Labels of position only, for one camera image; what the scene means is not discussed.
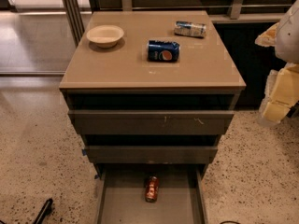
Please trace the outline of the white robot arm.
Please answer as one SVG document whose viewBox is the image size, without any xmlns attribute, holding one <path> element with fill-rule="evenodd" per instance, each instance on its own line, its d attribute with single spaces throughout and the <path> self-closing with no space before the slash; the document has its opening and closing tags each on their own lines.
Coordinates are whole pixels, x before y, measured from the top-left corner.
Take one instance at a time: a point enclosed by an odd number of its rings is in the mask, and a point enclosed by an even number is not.
<svg viewBox="0 0 299 224">
<path fill-rule="evenodd" d="M 299 101 L 299 0 L 281 20 L 255 39 L 261 47 L 273 47 L 275 55 L 286 65 L 271 70 L 264 88 L 259 122 L 263 126 L 279 124 Z"/>
</svg>

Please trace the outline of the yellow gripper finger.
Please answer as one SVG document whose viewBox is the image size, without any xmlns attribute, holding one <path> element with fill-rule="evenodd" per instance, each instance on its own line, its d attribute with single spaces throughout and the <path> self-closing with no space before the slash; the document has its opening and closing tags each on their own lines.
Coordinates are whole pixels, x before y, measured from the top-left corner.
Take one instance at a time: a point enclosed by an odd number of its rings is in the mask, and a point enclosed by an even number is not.
<svg viewBox="0 0 299 224">
<path fill-rule="evenodd" d="M 261 102 L 261 120 L 279 124 L 299 101 L 299 64 L 287 63 L 279 71 L 271 70 Z"/>
<path fill-rule="evenodd" d="M 278 23 L 273 24 L 255 39 L 255 44 L 261 47 L 274 47 L 276 45 Z"/>
</svg>

